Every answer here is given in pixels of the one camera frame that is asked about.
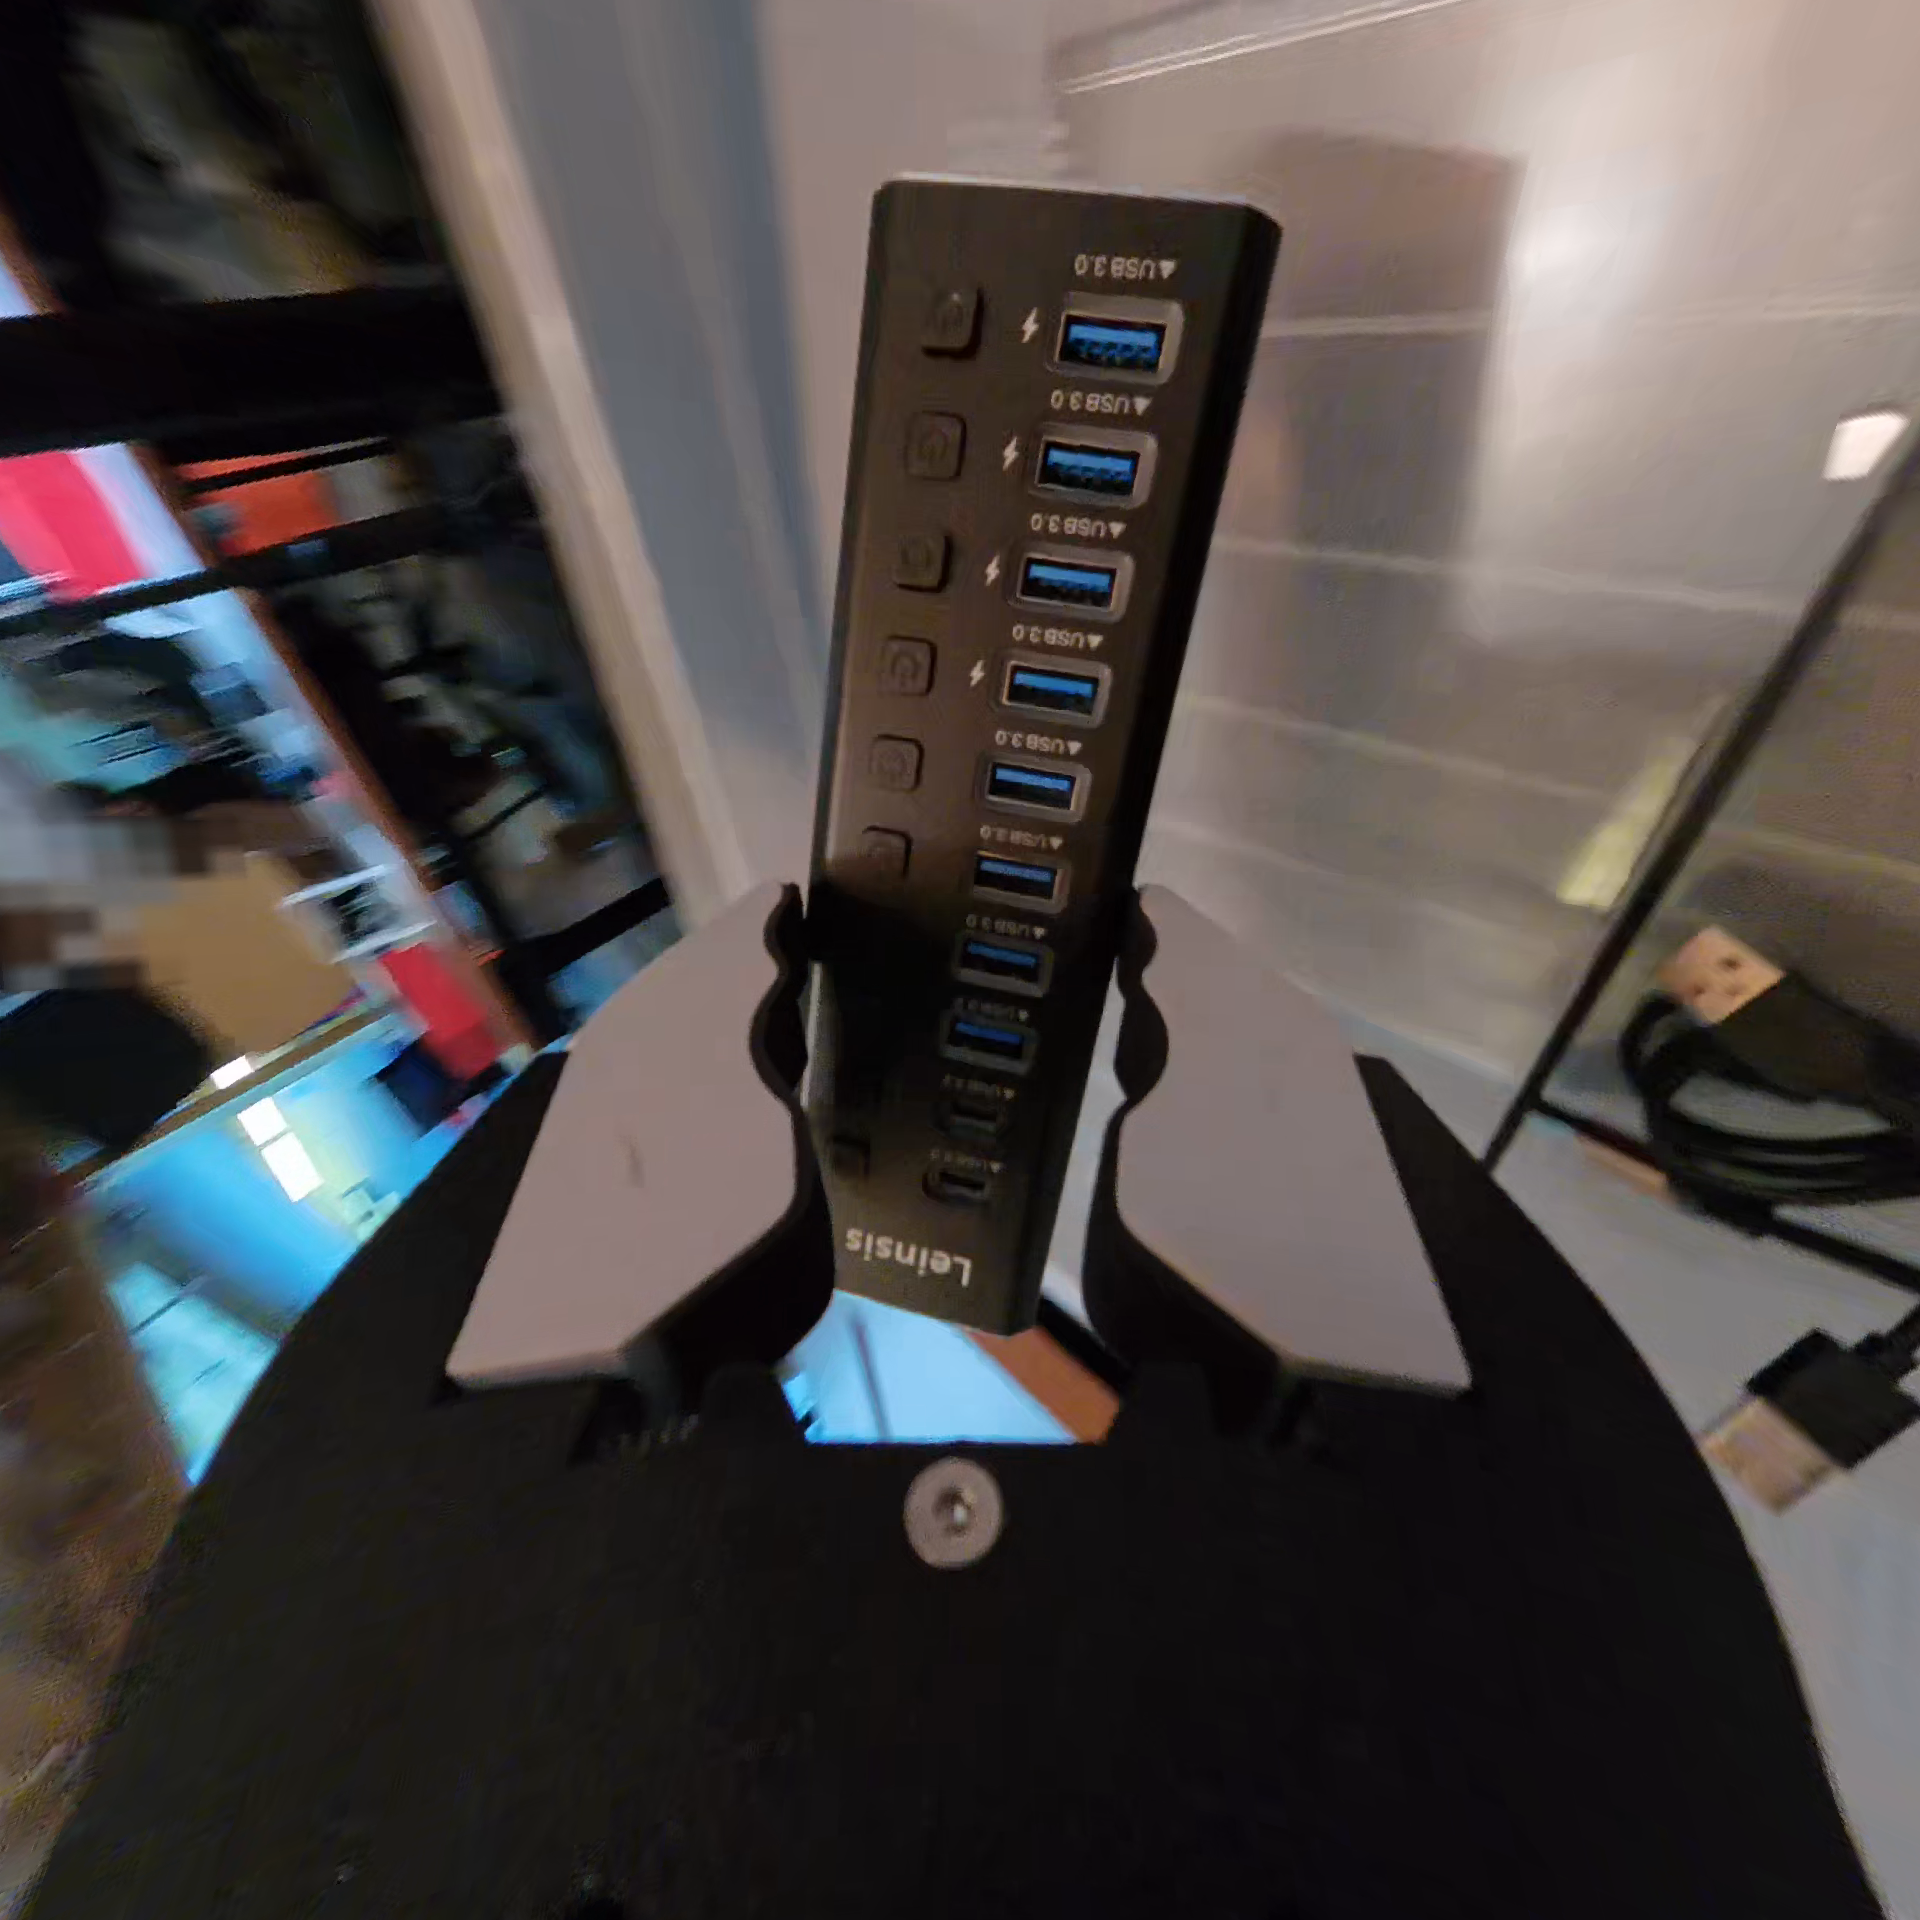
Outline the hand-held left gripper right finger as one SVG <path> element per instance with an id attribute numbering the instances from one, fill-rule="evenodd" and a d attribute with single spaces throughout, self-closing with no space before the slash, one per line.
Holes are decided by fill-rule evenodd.
<path id="1" fill-rule="evenodd" d="M 1459 1401 L 1471 1368 L 1330 1010 L 1162 884 L 1115 966 L 1119 1104 L 1080 1294 L 1134 1378 L 1181 1372 L 1218 1428 L 1319 1384 Z"/>

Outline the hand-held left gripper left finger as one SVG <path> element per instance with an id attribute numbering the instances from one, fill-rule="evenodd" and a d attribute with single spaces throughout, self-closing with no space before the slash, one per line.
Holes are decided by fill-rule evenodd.
<path id="1" fill-rule="evenodd" d="M 592 1013 L 451 1344 L 455 1386 L 694 1401 L 802 1344 L 831 1300 L 806 973 L 800 888 L 766 883 Z"/>

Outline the clear plastic bin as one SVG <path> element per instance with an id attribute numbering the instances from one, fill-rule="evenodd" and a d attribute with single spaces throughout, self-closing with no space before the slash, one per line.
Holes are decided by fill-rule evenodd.
<path id="1" fill-rule="evenodd" d="M 1282 226 L 1159 792 L 1474 1147 L 1916 442 L 1916 5 L 1063 5 L 1077 182 Z"/>

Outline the black usb hub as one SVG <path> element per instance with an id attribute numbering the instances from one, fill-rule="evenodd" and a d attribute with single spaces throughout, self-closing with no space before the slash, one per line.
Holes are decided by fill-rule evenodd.
<path id="1" fill-rule="evenodd" d="M 844 1291 L 1036 1322 L 1279 250 L 1235 198 L 872 197 L 806 878 Z"/>

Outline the grey desk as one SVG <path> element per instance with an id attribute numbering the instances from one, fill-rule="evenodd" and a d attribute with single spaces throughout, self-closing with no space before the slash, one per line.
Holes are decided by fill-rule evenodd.
<path id="1" fill-rule="evenodd" d="M 1738 1529 L 1799 1681 L 1834 1796 L 1886 1916 L 1917 1898 L 1916 1430 L 1771 1514 L 1696 1437 L 1796 1338 L 1891 1325 L 1903 1299 L 1834 1262 L 1682 1212 L 1549 1121 L 1511 1145 L 1499 1186 L 1646 1363 L 1711 1510 Z"/>

